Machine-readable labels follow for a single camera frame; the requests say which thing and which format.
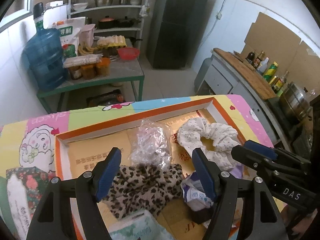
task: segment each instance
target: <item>wooden cutting board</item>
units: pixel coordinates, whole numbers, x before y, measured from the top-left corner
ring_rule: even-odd
[[[269,83],[257,71],[250,70],[230,52],[225,52],[218,48],[213,49],[213,51],[233,66],[233,68],[249,83],[263,101],[276,97],[276,94],[271,89]]]

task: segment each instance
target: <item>white bottle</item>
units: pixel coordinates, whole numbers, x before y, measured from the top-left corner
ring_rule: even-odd
[[[266,69],[268,67],[268,61],[269,61],[269,58],[266,57],[266,59],[264,61],[262,61],[259,65],[259,67],[257,68],[257,71],[261,76],[263,75],[263,73],[266,71]]]

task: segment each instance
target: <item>green metal table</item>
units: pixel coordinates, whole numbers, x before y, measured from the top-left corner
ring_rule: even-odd
[[[127,45],[130,46],[130,40],[126,40]],[[117,60],[111,62],[110,64],[110,75],[105,77],[95,77],[94,79],[84,80],[80,78],[78,80],[67,80],[62,85],[58,86],[52,91],[49,92],[42,92],[38,91],[37,97],[41,102],[44,109],[48,112],[48,114],[52,114],[55,112],[61,111],[61,105],[63,102],[63,97],[65,92],[85,88],[85,87],[92,87],[92,86],[99,86],[105,85],[110,83],[117,83],[117,82],[131,82],[132,90],[134,94],[134,98],[136,101],[142,100],[142,90],[143,90],[143,82],[144,82],[144,73],[141,69],[140,63],[138,59],[132,61],[123,61]],[[139,91],[137,93],[134,81],[139,81]],[[60,100],[58,103],[57,111],[52,111],[50,106],[48,105],[47,101],[45,100],[46,97],[60,94]]]

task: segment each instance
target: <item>electric cable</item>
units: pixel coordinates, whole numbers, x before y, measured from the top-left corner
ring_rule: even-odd
[[[223,9],[223,7],[224,7],[225,2],[226,2],[226,0],[223,0],[223,3],[222,3],[222,5],[221,5],[221,9],[220,9],[220,11],[217,13],[217,15],[222,12],[222,9]],[[211,35],[211,33],[212,33],[213,29],[215,28],[218,20],[219,20],[219,19],[218,19],[217,16],[216,16],[216,20],[215,20],[215,22],[214,22],[211,30],[210,30],[209,33],[206,35],[206,37],[201,41],[197,52],[199,51],[199,49],[202,47],[202,45],[206,42],[206,40],[207,40],[207,39],[209,38],[209,36]]]

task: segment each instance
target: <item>cartoon sheep drawing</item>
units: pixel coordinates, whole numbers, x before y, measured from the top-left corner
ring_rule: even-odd
[[[20,145],[19,163],[21,167],[37,167],[45,172],[55,172],[54,128],[41,125],[26,134]]]

